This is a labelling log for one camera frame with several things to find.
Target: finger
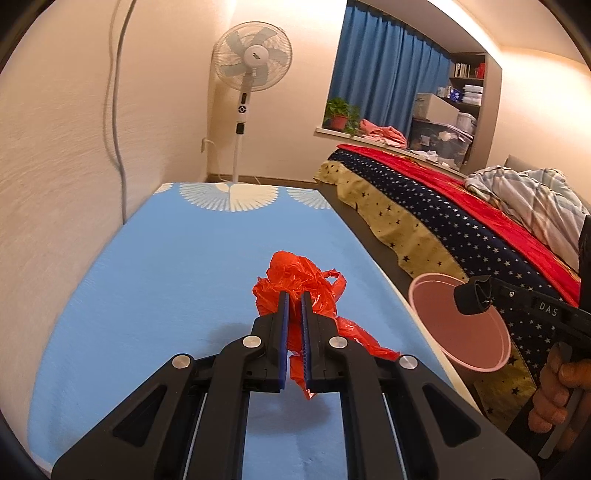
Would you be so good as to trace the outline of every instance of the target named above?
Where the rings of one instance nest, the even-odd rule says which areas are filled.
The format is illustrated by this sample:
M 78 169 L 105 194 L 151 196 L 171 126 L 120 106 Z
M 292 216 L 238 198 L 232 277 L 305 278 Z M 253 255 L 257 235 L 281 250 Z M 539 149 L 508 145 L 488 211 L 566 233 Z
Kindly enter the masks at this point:
M 545 421 L 552 425 L 560 425 L 564 423 L 568 412 L 566 408 L 558 408 L 550 400 L 546 398 L 541 390 L 536 391 L 533 397 L 535 412 Z
M 573 446 L 574 441 L 577 439 L 579 434 L 575 432 L 570 426 L 564 431 L 562 437 L 556 444 L 556 448 L 559 452 L 566 452 Z
M 581 398 L 577 410 L 574 412 L 573 418 L 570 421 L 570 427 L 576 432 L 580 433 L 589 419 L 591 414 L 591 392 L 586 392 Z
M 565 387 L 591 390 L 591 360 L 564 364 L 560 367 L 558 379 Z
M 548 354 L 548 363 L 550 369 L 557 374 L 562 367 L 563 360 L 562 356 L 560 355 L 560 346 L 555 343 L 552 348 L 550 349 L 550 353 Z
M 552 424 L 540 417 L 535 410 L 530 412 L 527 423 L 534 433 L 548 433 L 552 429 Z
M 545 365 L 540 372 L 540 384 L 544 395 L 557 407 L 564 407 L 569 400 L 569 389 L 566 388 L 552 369 Z

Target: pink cloth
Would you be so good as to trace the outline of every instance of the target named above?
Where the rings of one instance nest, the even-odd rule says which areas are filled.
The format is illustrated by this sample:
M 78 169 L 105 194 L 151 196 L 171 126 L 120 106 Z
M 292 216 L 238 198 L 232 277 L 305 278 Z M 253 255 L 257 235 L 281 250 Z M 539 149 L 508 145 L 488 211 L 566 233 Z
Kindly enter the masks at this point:
M 407 140 L 394 127 L 378 127 L 365 118 L 360 121 L 359 128 L 363 137 L 390 145 L 391 147 L 406 148 Z

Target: white fan pattern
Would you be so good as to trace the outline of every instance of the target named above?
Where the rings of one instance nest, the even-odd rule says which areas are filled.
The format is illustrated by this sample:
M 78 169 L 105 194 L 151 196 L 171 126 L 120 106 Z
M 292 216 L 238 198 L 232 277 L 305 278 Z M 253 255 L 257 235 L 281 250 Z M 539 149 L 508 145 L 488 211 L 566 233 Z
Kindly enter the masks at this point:
M 180 193 L 188 202 L 207 210 L 246 212 L 272 204 L 278 188 L 248 183 L 182 183 Z
M 304 189 L 287 189 L 287 193 L 291 198 L 298 202 L 315 209 L 330 208 L 330 203 L 322 196 L 318 190 L 304 190 Z
M 158 187 L 158 190 L 156 190 L 154 193 L 166 192 L 166 190 L 170 189 L 170 187 L 172 186 L 172 183 L 163 183 L 160 187 Z

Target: red blanket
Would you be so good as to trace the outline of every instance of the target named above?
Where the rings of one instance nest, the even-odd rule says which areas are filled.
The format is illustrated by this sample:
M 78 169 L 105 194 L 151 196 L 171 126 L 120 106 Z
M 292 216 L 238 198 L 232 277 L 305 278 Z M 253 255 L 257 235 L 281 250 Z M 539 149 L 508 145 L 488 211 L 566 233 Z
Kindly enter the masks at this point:
M 455 203 L 523 255 L 565 301 L 575 307 L 579 306 L 580 280 L 578 276 L 525 228 L 515 223 L 500 210 L 469 193 L 461 181 L 411 160 L 374 148 L 345 144 L 338 147 L 379 161 Z

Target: windowsill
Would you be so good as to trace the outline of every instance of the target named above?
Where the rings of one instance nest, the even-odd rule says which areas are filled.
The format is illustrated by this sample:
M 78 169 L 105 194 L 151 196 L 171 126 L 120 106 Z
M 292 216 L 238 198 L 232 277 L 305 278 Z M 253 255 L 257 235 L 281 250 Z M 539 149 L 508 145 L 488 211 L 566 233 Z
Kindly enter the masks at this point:
M 385 144 L 383 144 L 381 142 L 376 142 L 376 141 L 373 141 L 373 140 L 369 140 L 369 139 L 364 138 L 364 137 L 357 137 L 356 135 L 348 135 L 348 134 L 345 134 L 343 132 L 337 132 L 335 130 L 330 130 L 328 128 L 316 127 L 315 131 L 318 134 L 331 135 L 333 137 L 346 138 L 346 139 L 352 140 L 354 142 L 364 143 L 364 144 L 367 144 L 367 145 L 371 145 L 372 147 L 378 147 L 378 148 L 381 148 L 382 150 L 387 150 L 387 151 L 390 151 L 390 152 L 397 153 L 399 155 L 403 155 L 403 156 L 405 156 L 407 158 L 412 158 L 413 160 L 418 161 L 421 165 L 425 165 L 427 167 L 431 167 L 433 170 L 442 171 L 443 173 L 447 173 L 448 175 L 451 175 L 452 177 L 455 177 L 457 179 L 463 180 L 463 179 L 466 178 L 466 176 L 463 173 L 460 173 L 457 170 L 454 170 L 453 168 L 445 167 L 444 165 L 441 165 L 441 164 L 434 164 L 432 162 L 426 161 L 423 158 L 419 157 L 418 155 L 412 153 L 411 151 L 403 150 L 402 148 L 390 147 L 390 146 L 385 145 Z

